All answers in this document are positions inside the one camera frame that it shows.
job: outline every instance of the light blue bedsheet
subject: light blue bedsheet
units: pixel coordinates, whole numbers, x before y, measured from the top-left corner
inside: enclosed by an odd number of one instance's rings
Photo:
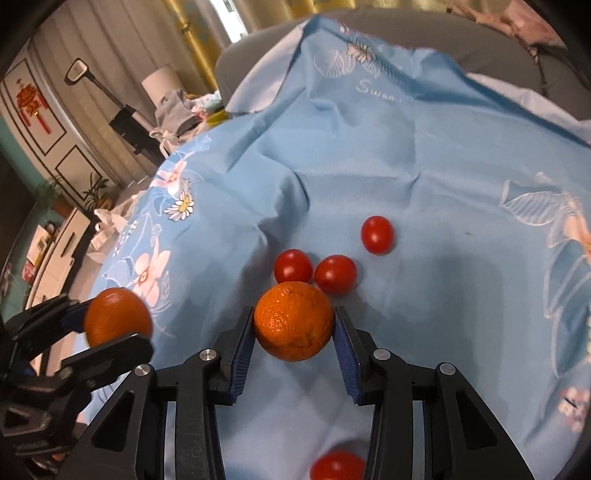
[[[409,363],[454,363],[553,479],[590,401],[589,147],[443,54],[319,18],[295,46],[284,79],[271,55],[241,87],[235,104],[261,112],[162,165],[94,293],[142,295],[161,368],[232,327],[281,251],[349,255],[359,283],[334,304]],[[397,231],[384,257],[359,239],[371,215]],[[244,394],[217,417],[228,480],[299,480],[336,443],[368,440],[372,408],[346,395],[331,342],[295,364],[257,345]]]

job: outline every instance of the clothes pile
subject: clothes pile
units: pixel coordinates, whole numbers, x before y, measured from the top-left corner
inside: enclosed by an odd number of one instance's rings
[[[150,136],[159,140],[165,157],[229,118],[218,90],[201,97],[181,89],[171,90],[160,100],[155,115],[158,126]]]

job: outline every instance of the white flower print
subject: white flower print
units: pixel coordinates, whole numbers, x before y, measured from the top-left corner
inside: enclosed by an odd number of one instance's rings
[[[150,258],[149,254],[142,254],[134,265],[138,277],[133,281],[135,283],[133,291],[136,295],[144,298],[150,307],[154,307],[158,303],[160,297],[158,279],[162,276],[170,257],[170,250],[160,253],[159,247],[158,239],[156,239],[152,257]]]
[[[169,215],[169,218],[173,222],[178,222],[179,220],[186,220],[189,218],[189,215],[193,213],[194,206],[195,202],[193,201],[191,194],[183,190],[175,204],[172,205],[172,207],[167,208],[164,213]]]
[[[347,55],[350,55],[362,64],[370,63],[375,60],[374,51],[366,44],[358,41],[347,43]]]
[[[168,190],[168,194],[176,195],[180,190],[180,181],[183,170],[187,166],[185,160],[179,160],[172,171],[158,170],[155,178],[150,184],[151,187],[162,187]]]

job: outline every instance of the orange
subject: orange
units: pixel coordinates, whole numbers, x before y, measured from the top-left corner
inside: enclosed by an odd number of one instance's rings
[[[272,356],[298,362],[320,352],[335,329],[329,298],[301,281],[275,285],[255,308],[256,338]]]
[[[86,309],[86,340],[91,347],[101,345],[128,333],[152,337],[152,318],[148,307],[127,288],[107,288]]]

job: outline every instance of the red cherry tomato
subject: red cherry tomato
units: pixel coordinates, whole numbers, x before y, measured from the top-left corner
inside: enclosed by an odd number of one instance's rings
[[[310,480],[362,480],[364,471],[363,459],[335,450],[315,461],[310,469]]]
[[[277,283],[285,281],[309,282],[314,269],[312,262],[302,250],[292,248],[285,250],[277,260],[273,268]]]
[[[318,264],[314,281],[330,295],[345,295],[355,285],[357,267],[355,262],[344,255],[331,255]]]
[[[369,217],[361,226],[361,241],[365,249],[374,255],[384,255],[394,243],[394,229],[387,218]]]

